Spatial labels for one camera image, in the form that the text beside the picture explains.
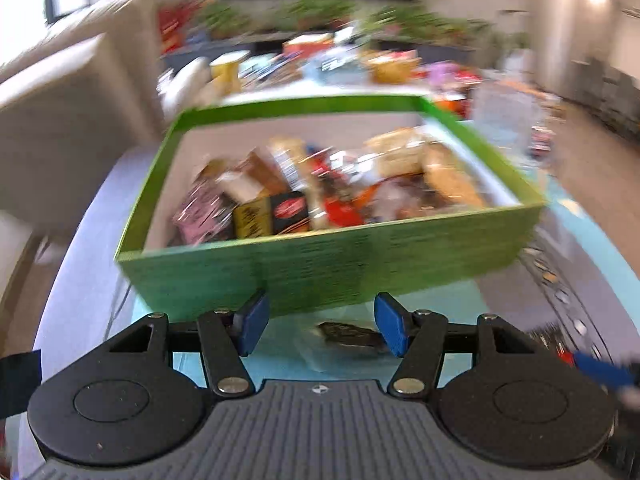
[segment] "open box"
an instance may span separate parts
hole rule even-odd
[[[382,224],[167,248],[170,218],[201,167],[246,155],[276,134],[357,148],[367,137],[422,125],[476,172],[494,206]],[[257,288],[272,315],[402,294],[506,266],[545,205],[540,193],[469,127],[418,96],[331,96],[183,113],[167,134],[116,259],[139,295],[171,320],[237,308]]]

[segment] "white armchair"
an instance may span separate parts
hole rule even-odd
[[[0,210],[75,230],[120,156],[159,142],[210,80],[197,59],[163,102],[160,46],[152,0],[102,0],[0,66]]]

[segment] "black circular pad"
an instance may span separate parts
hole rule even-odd
[[[447,430],[474,453],[517,468],[592,458],[614,406],[601,388],[549,354],[498,354],[458,375],[438,405]]]
[[[43,383],[28,409],[45,456],[100,467],[162,455],[189,438],[203,416],[193,381],[160,356],[126,352],[81,358]]]
[[[504,416],[529,424],[556,420],[569,405],[562,390],[541,381],[515,381],[500,386],[494,392],[494,404]]]
[[[74,399],[76,411],[95,422],[120,422],[136,416],[149,403],[144,386],[133,381],[107,380],[88,384]]]

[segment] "black tape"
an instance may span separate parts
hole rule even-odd
[[[26,412],[41,382],[40,350],[0,359],[0,420]]]

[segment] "table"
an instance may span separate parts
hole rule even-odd
[[[283,89],[280,95],[287,92],[301,95],[300,88]],[[263,97],[267,96],[260,92],[253,96],[240,94],[227,102]],[[270,94],[269,98],[278,96]],[[42,350],[44,378],[152,310],[130,290],[113,255],[153,156],[153,149],[125,154],[78,228],[36,336],[34,348]],[[399,301],[410,310],[446,312],[452,322],[475,323],[479,314],[495,312],[521,330],[560,324],[576,347],[607,360],[640,354],[640,308],[636,301],[640,282],[633,270],[554,179],[537,173],[532,178],[542,181],[550,207],[529,247],[512,265],[474,280],[399,296]],[[557,284],[552,286],[543,279],[536,260],[558,277]],[[310,329],[324,319],[371,323],[372,303],[273,319],[254,354],[244,361],[253,380],[259,384],[267,376],[307,380],[367,376],[386,386],[397,366],[394,358],[386,356],[363,368],[361,362],[327,356],[321,348],[308,350],[313,343]],[[174,363],[197,383],[204,384],[196,355],[174,356]],[[448,358],[442,381],[469,365],[469,356],[464,354]],[[23,416],[18,451],[20,475],[30,474],[41,462]]]

